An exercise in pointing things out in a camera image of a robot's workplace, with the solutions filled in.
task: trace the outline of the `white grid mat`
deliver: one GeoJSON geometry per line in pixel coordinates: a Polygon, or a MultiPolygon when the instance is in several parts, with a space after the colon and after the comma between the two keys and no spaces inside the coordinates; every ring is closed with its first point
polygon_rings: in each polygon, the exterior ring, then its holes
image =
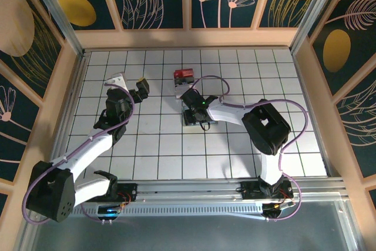
{"type": "MultiPolygon", "coordinates": [[[[260,174],[260,152],[251,145],[243,127],[225,122],[203,132],[182,126],[182,103],[174,97],[173,72],[193,68],[195,78],[217,75],[230,85],[225,100],[258,102],[261,98],[287,98],[306,103],[288,49],[160,50],[92,52],[80,93],[68,149],[80,144],[105,109],[103,81],[125,71],[132,89],[140,77],[150,85],[150,96],[136,105],[125,136],[101,154],[82,178],[96,170],[108,171],[120,180],[246,178],[260,174]]],[[[220,95],[220,80],[197,85],[204,95],[220,95]]],[[[298,108],[274,105],[296,135],[304,124],[298,108]]],[[[291,176],[326,176],[313,132],[290,146],[282,167],[291,176]]]]}

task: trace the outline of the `red object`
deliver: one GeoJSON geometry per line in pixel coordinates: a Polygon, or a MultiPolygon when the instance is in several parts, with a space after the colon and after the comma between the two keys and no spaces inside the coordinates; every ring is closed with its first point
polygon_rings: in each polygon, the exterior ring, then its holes
{"type": "Polygon", "coordinates": [[[174,78],[186,78],[188,76],[193,76],[193,69],[182,69],[176,70],[174,72],[174,78]]]}

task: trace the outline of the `yellow circle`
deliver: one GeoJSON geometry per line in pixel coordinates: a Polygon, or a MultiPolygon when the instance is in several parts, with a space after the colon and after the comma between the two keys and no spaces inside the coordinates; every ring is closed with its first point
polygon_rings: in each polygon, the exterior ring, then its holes
{"type": "Polygon", "coordinates": [[[350,54],[351,41],[348,34],[340,29],[332,31],[324,44],[324,66],[329,72],[338,72],[350,54]]]}
{"type": "Polygon", "coordinates": [[[25,55],[34,40],[34,18],[26,0],[0,0],[0,50],[25,55]]]}
{"type": "Polygon", "coordinates": [[[87,0],[58,0],[68,21],[77,26],[90,26],[96,20],[94,7],[87,0]]]}

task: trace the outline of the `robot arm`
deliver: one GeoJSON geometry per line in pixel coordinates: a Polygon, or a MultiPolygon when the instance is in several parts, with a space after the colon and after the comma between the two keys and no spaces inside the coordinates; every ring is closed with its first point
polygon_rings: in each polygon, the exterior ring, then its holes
{"type": "Polygon", "coordinates": [[[225,121],[244,126],[255,147],[261,152],[260,179],[264,182],[261,189],[266,194],[273,194],[278,188],[282,174],[278,168],[276,154],[287,142],[291,131],[288,123],[272,104],[245,108],[243,104],[226,105],[215,96],[204,99],[195,89],[189,89],[182,97],[189,108],[184,115],[200,123],[225,121]]]}
{"type": "MultiPolygon", "coordinates": [[[[105,83],[120,86],[127,90],[124,73],[113,75],[105,83]]],[[[149,94],[149,85],[146,79],[141,79],[136,84],[138,91],[129,91],[134,103],[140,103],[149,94]]],[[[111,87],[107,91],[106,109],[102,111],[99,120],[95,123],[94,129],[88,135],[91,142],[85,142],[77,148],[66,152],[63,156],[53,160],[51,163],[40,161],[32,170],[29,185],[41,174],[52,166],[61,163],[44,178],[41,179],[31,190],[27,198],[26,208],[38,212],[50,219],[61,222],[72,212],[72,209],[96,196],[117,197],[116,176],[108,172],[96,171],[92,175],[78,180],[78,176],[103,152],[110,149],[120,140],[126,131],[127,119],[133,112],[133,104],[130,98],[122,90],[111,87]],[[115,129],[104,133],[97,138],[93,136],[124,123],[115,129]],[[72,152],[76,152],[70,159],[67,159],[72,152]]]]}

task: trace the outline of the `cable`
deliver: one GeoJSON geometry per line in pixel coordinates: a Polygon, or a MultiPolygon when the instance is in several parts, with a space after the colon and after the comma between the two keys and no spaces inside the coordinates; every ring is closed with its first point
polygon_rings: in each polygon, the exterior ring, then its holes
{"type": "Polygon", "coordinates": [[[227,92],[225,92],[224,94],[222,94],[221,96],[219,96],[219,101],[221,102],[222,105],[225,105],[225,106],[229,106],[229,107],[234,107],[234,108],[242,108],[242,109],[250,109],[250,108],[254,108],[254,107],[257,107],[257,106],[261,106],[261,105],[266,105],[266,104],[269,104],[269,103],[274,103],[274,102],[284,102],[284,103],[290,103],[290,104],[293,104],[294,106],[298,107],[303,115],[304,115],[304,126],[303,126],[303,130],[295,137],[293,138],[293,140],[291,140],[289,143],[287,143],[285,146],[282,147],[281,151],[280,151],[280,156],[279,156],[279,159],[278,159],[278,169],[280,170],[280,172],[282,172],[282,175],[287,177],[288,179],[290,179],[297,187],[298,189],[298,194],[299,194],[299,203],[298,203],[298,206],[297,208],[294,210],[293,213],[291,213],[290,215],[288,216],[285,216],[285,217],[279,217],[277,219],[274,219],[274,221],[278,221],[278,220],[286,220],[292,216],[294,216],[300,209],[300,206],[301,206],[301,189],[298,185],[298,183],[291,177],[289,176],[288,174],[284,173],[282,168],[281,168],[281,163],[282,163],[282,157],[283,157],[283,153],[284,151],[290,146],[292,145],[297,139],[299,139],[302,134],[307,130],[307,126],[308,126],[308,115],[307,115],[307,111],[303,108],[303,106],[301,106],[299,103],[295,102],[295,101],[292,101],[292,100],[289,100],[289,99],[271,99],[271,100],[267,100],[267,101],[262,101],[262,102],[257,102],[257,103],[254,103],[254,104],[244,104],[244,105],[235,105],[235,104],[231,104],[231,103],[227,103],[227,102],[223,102],[222,101],[222,98],[229,94],[230,93],[230,85],[229,83],[219,77],[219,76],[215,76],[215,75],[207,75],[207,76],[203,76],[201,78],[199,78],[197,81],[194,82],[194,84],[192,85],[192,87],[195,86],[195,84],[197,84],[200,80],[202,79],[205,79],[205,78],[217,78],[217,79],[220,79],[222,82],[224,82],[227,86],[227,92]]]}
{"type": "Polygon", "coordinates": [[[35,221],[35,220],[32,220],[27,211],[26,211],[26,203],[28,201],[28,198],[29,198],[29,195],[31,193],[31,191],[33,190],[33,188],[36,186],[36,184],[38,182],[40,182],[46,175],[48,175],[51,171],[53,171],[54,169],[56,169],[58,166],[62,165],[63,163],[67,162],[69,159],[73,158],[74,156],[76,156],[86,145],[90,144],[93,140],[99,138],[100,136],[102,135],[105,135],[106,133],[120,127],[120,126],[123,126],[125,125],[126,123],[128,123],[129,119],[132,117],[133,115],[133,110],[135,108],[135,102],[132,98],[132,96],[130,95],[130,93],[125,89],[125,88],[122,88],[121,86],[118,86],[118,85],[114,85],[114,84],[111,84],[111,83],[105,83],[105,86],[112,86],[112,87],[115,87],[115,88],[119,88],[121,91],[123,91],[125,94],[127,94],[128,98],[130,99],[130,102],[132,104],[132,111],[129,115],[129,117],[127,119],[125,119],[123,122],[115,125],[115,126],[112,126],[108,129],[105,129],[95,135],[93,135],[92,137],[90,137],[87,141],[85,141],[83,144],[81,144],[80,146],[78,146],[72,153],[70,153],[65,159],[62,159],[60,162],[54,164],[51,168],[47,169],[46,171],[44,171],[40,176],[38,176],[32,183],[31,185],[29,186],[28,190],[26,191],[25,193],[25,196],[23,197],[23,200],[22,200],[22,215],[23,217],[25,218],[25,220],[32,224],[32,225],[42,225],[46,222],[48,222],[50,219],[46,218],[44,220],[41,220],[39,222],[35,221]]]}

